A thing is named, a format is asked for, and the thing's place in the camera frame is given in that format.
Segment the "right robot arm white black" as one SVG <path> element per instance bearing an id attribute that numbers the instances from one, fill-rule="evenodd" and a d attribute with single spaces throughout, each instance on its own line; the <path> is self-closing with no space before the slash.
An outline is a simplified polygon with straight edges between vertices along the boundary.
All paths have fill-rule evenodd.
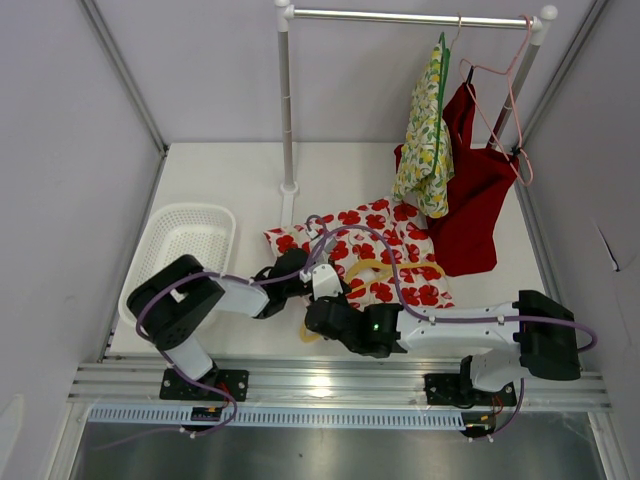
<path id="1" fill-rule="evenodd" d="M 574 381 L 581 376 L 573 313 L 535 290 L 514 302 L 474 309 L 410 311 L 400 304 L 358 310 L 342 296 L 308 307 L 305 327 L 348 351 L 385 359 L 431 347 L 464 348 L 458 395 L 479 403 L 514 380 Z"/>

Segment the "red flower print cloth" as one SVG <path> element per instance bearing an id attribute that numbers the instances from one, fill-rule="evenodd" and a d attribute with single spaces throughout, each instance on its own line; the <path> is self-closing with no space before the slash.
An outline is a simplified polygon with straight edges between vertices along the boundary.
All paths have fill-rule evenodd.
<path id="1" fill-rule="evenodd" d="M 351 306 L 363 310 L 374 304 L 398 303 L 402 295 L 406 303 L 420 308 L 450 308 L 454 300 L 447 282 L 432 268 L 417 268 L 399 271 L 400 263 L 434 262 L 426 258 L 433 251 L 430 243 L 416 248 L 416 260 L 410 258 L 409 241 L 404 238 L 407 227 L 414 224 L 426 226 L 421 212 L 411 204 L 383 197 L 371 203 L 348 210 L 329 213 L 320 220 L 308 224 L 281 226 L 264 232 L 264 236 L 275 256 L 283 255 L 291 248 L 310 251 L 310 240 L 318 232 L 331 231 L 338 227 L 353 225 L 353 230 L 342 231 L 334 239 L 336 246 L 329 255 L 338 275 L 344 280 L 346 272 L 359 260 L 374 259 L 390 265 L 394 274 L 383 282 L 376 282 L 367 289 L 356 288 L 368 283 L 372 271 L 363 271 L 353 278 L 351 292 L 347 295 Z M 372 229 L 370 233 L 358 229 L 363 225 Z"/>

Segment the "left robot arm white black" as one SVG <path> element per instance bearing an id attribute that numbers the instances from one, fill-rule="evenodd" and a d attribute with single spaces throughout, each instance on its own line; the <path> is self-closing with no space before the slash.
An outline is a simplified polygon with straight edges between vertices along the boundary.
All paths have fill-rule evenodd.
<path id="1" fill-rule="evenodd" d="M 309 254 L 293 248 L 251 279 L 208 272 L 186 254 L 134 289 L 125 300 L 136 333 L 182 372 L 182 388 L 197 400 L 216 390 L 217 366 L 196 338 L 212 312 L 265 319 L 279 313 L 287 300 L 311 293 L 300 279 Z"/>

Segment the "lemon print skirt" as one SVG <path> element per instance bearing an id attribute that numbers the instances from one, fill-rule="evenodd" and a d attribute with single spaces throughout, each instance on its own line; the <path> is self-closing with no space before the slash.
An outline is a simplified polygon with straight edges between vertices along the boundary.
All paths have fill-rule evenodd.
<path id="1" fill-rule="evenodd" d="M 392 186 L 395 199 L 412 197 L 418 209 L 432 219 L 448 214 L 447 185 L 454 177 L 452 141 L 444 117 L 442 158 L 434 159 L 441 57 L 437 43 L 412 90 L 405 139 Z"/>

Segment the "aluminium rail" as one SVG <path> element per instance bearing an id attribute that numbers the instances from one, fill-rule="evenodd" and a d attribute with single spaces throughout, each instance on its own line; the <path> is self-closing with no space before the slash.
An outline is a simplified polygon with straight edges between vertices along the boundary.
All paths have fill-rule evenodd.
<path id="1" fill-rule="evenodd" d="M 459 370 L 458 363 L 450 359 L 221 356 L 216 362 L 222 369 L 248 371 L 247 405 L 294 408 L 407 410 L 425 405 L 426 374 Z M 164 360 L 150 356 L 116 356 L 99 363 L 83 363 L 77 368 L 68 399 L 157 403 L 166 367 Z M 523 409 L 601 413 L 611 411 L 612 404 L 602 375 L 585 372 L 573 382 L 528 380 Z"/>

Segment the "green plastic hanger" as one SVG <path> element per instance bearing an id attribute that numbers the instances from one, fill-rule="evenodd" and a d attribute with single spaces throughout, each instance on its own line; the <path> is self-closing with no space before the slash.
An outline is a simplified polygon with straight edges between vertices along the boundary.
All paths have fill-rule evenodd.
<path id="1" fill-rule="evenodd" d="M 458 30 L 455 38 L 451 41 L 450 44 L 446 41 L 445 32 L 442 31 L 440 33 L 437 45 L 440 47 L 441 57 L 440 57 L 440 68 L 439 68 L 439 84 L 438 84 L 438 93 L 437 93 L 437 120 L 436 120 L 436 138 L 435 138 L 435 155 L 434 159 L 436 161 L 442 158 L 442 125 L 444 124 L 443 120 L 443 111 L 445 105 L 445 90 L 446 84 L 449 75 L 449 65 L 451 58 L 451 50 L 457 41 L 460 30 L 461 30 L 461 16 L 458 16 Z"/>

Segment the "red garment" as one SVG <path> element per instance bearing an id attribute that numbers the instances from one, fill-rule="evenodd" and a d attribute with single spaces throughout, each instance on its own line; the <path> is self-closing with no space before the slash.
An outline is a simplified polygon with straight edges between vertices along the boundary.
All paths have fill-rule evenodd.
<path id="1" fill-rule="evenodd" d="M 488 272 L 497 265 L 494 228 L 519 167 L 513 156 L 471 146 L 474 92 L 473 85 L 462 84 L 444 108 L 444 121 L 453 128 L 455 176 L 447 184 L 449 213 L 426 219 L 424 227 L 410 224 L 404 235 L 413 261 L 416 248 L 430 243 L 433 251 L 426 258 L 451 277 Z"/>

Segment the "clothes rack metal white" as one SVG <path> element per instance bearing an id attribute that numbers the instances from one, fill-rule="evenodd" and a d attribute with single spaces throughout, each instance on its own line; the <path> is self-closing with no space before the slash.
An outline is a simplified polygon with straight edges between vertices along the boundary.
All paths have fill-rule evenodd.
<path id="1" fill-rule="evenodd" d="M 552 23 L 558 16 L 558 9 L 553 5 L 544 6 L 536 16 L 523 16 L 521 18 L 469 17 L 460 15 L 428 15 L 352 11 L 344 9 L 328 10 L 319 8 L 300 8 L 294 6 L 290 1 L 276 1 L 274 6 L 278 34 L 278 68 L 284 162 L 284 179 L 280 185 L 282 195 L 280 222 L 284 225 L 288 225 L 293 222 L 295 199 L 299 192 L 299 186 L 294 174 L 290 87 L 289 27 L 293 20 L 340 20 L 410 25 L 455 26 L 459 29 L 467 27 L 526 30 L 528 32 L 526 50 L 517 73 L 513 78 L 513 95 L 518 96 L 533 66 L 538 51 L 542 46 Z"/>

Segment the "yellow plastic hanger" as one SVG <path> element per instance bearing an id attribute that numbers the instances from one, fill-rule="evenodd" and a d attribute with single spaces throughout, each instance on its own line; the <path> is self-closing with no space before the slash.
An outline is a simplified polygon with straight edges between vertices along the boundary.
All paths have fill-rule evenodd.
<path id="1" fill-rule="evenodd" d="M 401 270 L 412 270 L 417 268 L 432 268 L 434 269 L 441 277 L 445 277 L 445 271 L 435 262 L 414 262 L 414 263 L 400 263 L 396 265 L 399 271 Z M 393 278 L 394 274 L 392 271 L 392 267 L 390 265 L 384 264 L 381 261 L 374 259 L 365 259 L 359 260 L 356 262 L 345 274 L 344 280 L 347 284 L 350 284 L 351 280 L 355 278 L 358 274 L 363 271 L 372 271 L 374 273 L 374 277 L 368 282 L 360 285 L 356 288 L 356 291 L 367 289 L 369 285 L 376 282 L 383 282 L 388 280 L 389 278 Z M 299 329 L 299 338 L 305 343 L 312 343 L 321 338 L 321 336 L 317 333 L 311 333 L 306 329 L 304 323 L 301 323 Z"/>

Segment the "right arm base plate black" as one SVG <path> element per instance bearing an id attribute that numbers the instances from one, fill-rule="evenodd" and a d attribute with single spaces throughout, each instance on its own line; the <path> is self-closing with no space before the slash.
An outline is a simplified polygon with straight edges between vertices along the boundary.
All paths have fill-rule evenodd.
<path id="1" fill-rule="evenodd" d="M 424 376 L 424 391 L 430 406 L 451 406 L 471 409 L 476 406 L 507 406 L 517 404 L 515 387 L 507 384 L 497 392 L 463 387 L 459 374 L 431 373 Z"/>

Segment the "white plastic basket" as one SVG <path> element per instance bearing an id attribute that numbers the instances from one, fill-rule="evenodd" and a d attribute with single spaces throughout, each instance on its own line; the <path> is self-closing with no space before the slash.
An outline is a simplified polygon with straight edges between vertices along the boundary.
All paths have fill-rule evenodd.
<path id="1" fill-rule="evenodd" d="M 151 215 L 129 267 L 118 302 L 120 319 L 135 326 L 126 306 L 140 285 L 183 255 L 192 255 L 203 267 L 220 272 L 228 267 L 236 220 L 226 208 L 205 203 L 173 203 Z"/>

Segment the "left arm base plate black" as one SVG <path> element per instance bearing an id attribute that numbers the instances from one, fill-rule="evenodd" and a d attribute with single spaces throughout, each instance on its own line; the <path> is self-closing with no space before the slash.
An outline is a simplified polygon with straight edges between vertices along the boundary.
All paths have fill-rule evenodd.
<path id="1" fill-rule="evenodd" d="M 237 402 L 244 402 L 249 387 L 249 372 L 246 370 L 219 370 L 214 380 L 200 380 L 231 395 Z M 181 401 L 225 401 L 226 398 L 210 390 L 201 389 L 185 381 L 173 369 L 166 369 L 159 391 L 161 400 Z"/>

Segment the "aluminium frame post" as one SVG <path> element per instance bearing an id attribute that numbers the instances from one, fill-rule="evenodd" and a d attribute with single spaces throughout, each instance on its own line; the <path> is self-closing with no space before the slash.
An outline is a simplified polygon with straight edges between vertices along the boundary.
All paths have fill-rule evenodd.
<path id="1" fill-rule="evenodd" d="M 141 122 L 154 148 L 163 156 L 167 151 L 167 144 L 154 120 L 147 102 L 130 71 L 121 49 L 109 27 L 97 1 L 79 0 L 77 5 L 96 37 L 105 58 L 110 64 L 117 81 L 126 95 L 134 113 Z"/>
<path id="2" fill-rule="evenodd" d="M 551 110 L 556 97 L 560 93 L 566 80 L 569 77 L 575 63 L 580 58 L 583 48 L 590 40 L 591 35 L 601 22 L 611 2 L 609 0 L 591 1 L 583 19 L 578 25 L 576 32 L 565 49 L 559 64 L 555 68 L 551 79 L 536 104 L 535 109 L 528 121 L 523 133 L 523 145 L 531 143 L 534 135 L 540 129 L 545 116 Z"/>

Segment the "right aluminium frame post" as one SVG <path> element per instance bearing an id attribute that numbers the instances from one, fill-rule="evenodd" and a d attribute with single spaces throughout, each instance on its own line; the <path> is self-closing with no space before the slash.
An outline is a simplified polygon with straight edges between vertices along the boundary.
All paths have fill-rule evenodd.
<path id="1" fill-rule="evenodd" d="M 528 121 L 523 133 L 523 145 L 531 143 L 534 135 L 540 129 L 545 116 L 551 110 L 556 97 L 560 93 L 566 80 L 569 77 L 575 63 L 580 58 L 583 48 L 590 40 L 591 35 L 601 22 L 611 2 L 609 0 L 591 1 L 583 19 L 578 25 L 576 32 L 565 49 L 559 64 L 555 68 L 551 79 L 536 104 L 535 109 Z"/>

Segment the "left aluminium frame post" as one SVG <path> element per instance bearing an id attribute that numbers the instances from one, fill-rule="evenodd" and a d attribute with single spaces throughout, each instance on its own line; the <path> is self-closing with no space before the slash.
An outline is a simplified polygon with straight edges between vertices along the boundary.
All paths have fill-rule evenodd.
<path id="1" fill-rule="evenodd" d="M 147 102 L 130 71 L 121 49 L 109 27 L 97 1 L 79 0 L 77 5 L 96 37 L 105 58 L 110 64 L 117 81 L 126 95 L 134 113 L 141 122 L 154 148 L 163 156 L 167 151 L 167 144 L 154 120 Z"/>

